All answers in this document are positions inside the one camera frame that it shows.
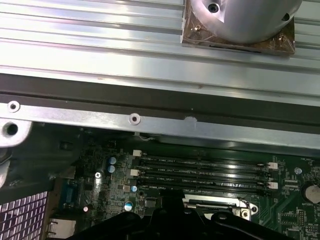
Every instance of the electronic component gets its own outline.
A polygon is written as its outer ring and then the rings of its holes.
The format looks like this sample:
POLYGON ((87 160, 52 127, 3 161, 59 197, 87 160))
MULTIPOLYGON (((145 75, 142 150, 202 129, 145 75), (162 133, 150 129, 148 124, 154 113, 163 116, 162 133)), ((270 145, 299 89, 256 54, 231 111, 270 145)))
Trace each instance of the electronic component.
POLYGON ((137 186, 131 186, 131 192, 135 193, 136 191, 138 191, 137 186))
POLYGON ((123 206, 123 208, 124 208, 124 210, 125 210, 126 212, 132 211, 133 207, 134 207, 134 205, 133 205, 133 203, 130 202, 130 201, 127 201, 127 202, 124 204, 124 206, 123 206))
POLYGON ((124 185, 123 187, 121 186, 121 188, 120 189, 122 189, 123 188, 123 191, 124 192, 130 192, 131 191, 131 187, 130 186, 128 186, 128 185, 124 185))
POLYGON ((137 170, 137 169, 131 169, 130 170, 130 175, 131 176, 139 176, 139 170, 137 170))
POLYGON ((133 150, 132 155, 134 157, 141 157, 142 156, 142 151, 141 150, 133 150))
POLYGON ((302 228, 297 239, 318 237, 312 230, 317 227, 319 205, 314 192, 320 175, 313 159, 156 141, 116 145, 120 150, 91 143, 94 155, 87 156, 84 149, 78 163, 83 177, 74 182, 84 184, 76 196, 86 199, 81 209, 94 205, 83 215, 88 221, 99 223, 121 212, 152 215, 161 204, 160 191, 175 189, 184 192, 185 207, 201 211, 208 219, 215 213, 228 213, 287 236, 302 228), (141 154, 133 156, 134 149, 141 154), (115 167, 109 162, 111 157, 117 159, 118 170, 94 181, 92 172, 102 169, 105 159, 106 168, 115 167), (86 184, 92 185, 90 192, 86 184))
POLYGON ((83 211, 85 212, 85 213, 89 213, 91 210, 93 210, 94 209, 94 206, 92 205, 92 204, 88 204, 87 206, 84 206, 83 207, 83 211))
POLYGON ((320 187, 319 185, 308 182, 302 187, 302 196, 312 204, 320 204, 320 187))
POLYGON ((147 198, 145 200, 145 207, 146 208, 155 208, 156 207, 156 199, 154 198, 147 198))
POLYGON ((278 170, 278 163, 277 162, 268 162, 268 168, 272 170, 278 170))
POLYGON ((112 174, 112 173, 114 173, 114 172, 115 172, 116 168, 115 168, 115 166, 110 165, 110 166, 108 166, 108 169, 107 169, 107 170, 108 170, 108 172, 109 172, 109 173, 111 173, 111 174, 112 174))
POLYGON ((114 165, 114 164, 116 164, 116 162, 117 162, 117 159, 114 156, 109 158, 109 163, 110 164, 114 165))

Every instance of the silver metal plate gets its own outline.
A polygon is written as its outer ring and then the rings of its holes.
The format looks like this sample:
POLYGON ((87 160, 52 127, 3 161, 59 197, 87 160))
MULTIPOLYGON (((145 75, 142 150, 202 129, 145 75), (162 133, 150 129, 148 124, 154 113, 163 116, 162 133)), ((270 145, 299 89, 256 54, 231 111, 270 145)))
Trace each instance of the silver metal plate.
POLYGON ((233 43, 265 41, 283 29, 303 0, 190 0, 193 13, 214 35, 233 43))
POLYGON ((318 1, 296 14, 291 58, 182 47, 183 0, 0 0, 0 9, 0 73, 320 106, 318 1))
MULTIPOLYGON (((140 123, 132 125, 129 121, 130 115, 125 114, 27 105, 22 105, 18 112, 10 113, 7 110, 7 104, 4 103, 0 103, 0 117, 133 133, 223 141, 223 148, 230 150, 237 149, 239 144, 242 143, 262 146, 264 151, 271 147, 274 148, 272 150, 273 153, 278 153, 281 147, 291 148, 291 154, 299 153, 299 155, 309 156, 320 153, 320 135, 317 134, 198 122, 193 117, 178 120, 140 116, 140 123)), ((11 120, 5 120, 4 123, 7 124, 9 122, 11 120)))
POLYGON ((1 118, 8 109, 0 111, 0 148, 11 148, 21 144, 29 135, 32 122, 10 118, 1 118))

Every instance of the screw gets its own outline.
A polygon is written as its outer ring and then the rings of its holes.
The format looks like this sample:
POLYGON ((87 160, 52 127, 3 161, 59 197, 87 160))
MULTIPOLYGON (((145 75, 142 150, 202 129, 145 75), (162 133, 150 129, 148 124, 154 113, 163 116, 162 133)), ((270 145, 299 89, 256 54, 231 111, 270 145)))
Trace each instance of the screw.
POLYGON ((225 214, 219 214, 219 215, 218 215, 218 218, 219 218, 220 220, 226 220, 226 219, 227 219, 227 216, 226 216, 225 214))
POLYGON ((280 34, 279 41, 284 42, 286 40, 286 37, 283 34, 280 34))
POLYGON ((102 174, 101 172, 97 171, 94 176, 96 179, 100 179, 102 177, 102 174))
POLYGON ((300 167, 296 167, 294 169, 294 172, 295 172, 295 174, 300 175, 300 174, 302 174, 302 169, 300 167))

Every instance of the black component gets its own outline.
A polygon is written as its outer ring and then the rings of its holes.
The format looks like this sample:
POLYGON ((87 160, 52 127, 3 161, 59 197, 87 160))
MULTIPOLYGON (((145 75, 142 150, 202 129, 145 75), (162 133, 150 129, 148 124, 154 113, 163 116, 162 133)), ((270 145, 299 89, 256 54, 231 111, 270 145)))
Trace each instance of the black component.
POLYGON ((208 10, 209 10, 211 13, 215 14, 215 13, 217 13, 217 12, 219 11, 219 7, 218 7, 217 4, 212 3, 212 4, 210 4, 210 5, 208 6, 208 10))
POLYGON ((184 208, 180 195, 173 190, 161 192, 162 207, 154 210, 151 217, 141 219, 135 213, 123 212, 67 239, 292 239, 228 212, 216 213, 208 220, 194 209, 184 208))
POLYGON ((86 191, 92 191, 94 187, 91 184, 85 184, 84 185, 84 190, 86 191))
POLYGON ((146 208, 155 208, 156 207, 156 199, 154 198, 147 198, 145 200, 145 207, 146 208))
POLYGON ((239 238, 243 236, 245 239, 259 239, 259 240, 290 240, 292 238, 287 237, 277 231, 273 231, 269 228, 253 223, 241 217, 235 216, 230 213, 218 213, 212 216, 211 220, 220 226, 220 231, 225 232, 225 236, 233 236, 238 234, 239 238))
POLYGON ((105 198, 106 198, 106 196, 107 196, 106 191, 100 191, 100 192, 99 192, 99 196, 98 196, 98 198, 99 198, 99 199, 105 199, 105 198))

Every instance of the capacitor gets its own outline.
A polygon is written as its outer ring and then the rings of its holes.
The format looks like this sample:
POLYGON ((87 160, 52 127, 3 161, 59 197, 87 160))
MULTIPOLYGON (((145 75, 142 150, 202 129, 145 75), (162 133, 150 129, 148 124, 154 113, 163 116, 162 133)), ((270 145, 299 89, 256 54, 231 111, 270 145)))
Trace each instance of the capacitor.
POLYGON ((134 205, 133 205, 132 202, 127 201, 127 202, 124 204, 123 207, 124 207, 124 210, 125 210, 126 212, 130 212, 130 211, 132 211, 132 208, 134 207, 134 205))
POLYGON ((108 172, 109 172, 109 173, 112 174, 112 173, 115 172, 115 170, 116 170, 115 166, 113 166, 113 165, 108 166, 108 172))
POLYGON ((110 164, 114 165, 114 164, 116 164, 116 162, 117 162, 117 159, 114 156, 109 158, 109 163, 110 164))
POLYGON ((137 186, 131 186, 131 192, 135 193, 136 191, 138 191, 137 186))
POLYGON ((92 204, 88 204, 87 206, 84 206, 84 207, 83 207, 83 211, 84 211, 85 213, 91 211, 92 209, 94 209, 94 206, 93 206, 92 204))

